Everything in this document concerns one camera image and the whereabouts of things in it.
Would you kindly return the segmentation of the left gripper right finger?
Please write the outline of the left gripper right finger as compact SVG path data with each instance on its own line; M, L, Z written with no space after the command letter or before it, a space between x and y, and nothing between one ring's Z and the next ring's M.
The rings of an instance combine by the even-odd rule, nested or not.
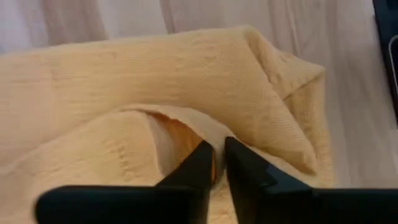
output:
M398 189L311 187L233 137L225 159L239 224L398 224Z

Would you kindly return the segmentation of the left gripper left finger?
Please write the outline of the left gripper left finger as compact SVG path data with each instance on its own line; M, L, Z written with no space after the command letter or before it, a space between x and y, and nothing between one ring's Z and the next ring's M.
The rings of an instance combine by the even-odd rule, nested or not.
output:
M66 185L43 193L38 224L206 224L215 152L206 141L154 186Z

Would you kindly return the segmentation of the mustard yellow towel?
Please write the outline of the mustard yellow towel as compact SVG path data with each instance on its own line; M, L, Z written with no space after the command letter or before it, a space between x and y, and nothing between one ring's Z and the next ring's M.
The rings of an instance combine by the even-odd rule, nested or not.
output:
M235 223L228 136L332 187L324 77L252 27L0 55L0 224L33 224L53 187L153 184L201 141L216 152L208 221Z

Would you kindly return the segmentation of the black metal table frame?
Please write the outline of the black metal table frame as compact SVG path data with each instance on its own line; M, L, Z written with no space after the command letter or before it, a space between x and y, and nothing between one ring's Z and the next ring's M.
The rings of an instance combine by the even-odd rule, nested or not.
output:
M398 0L373 0L373 8L398 125Z

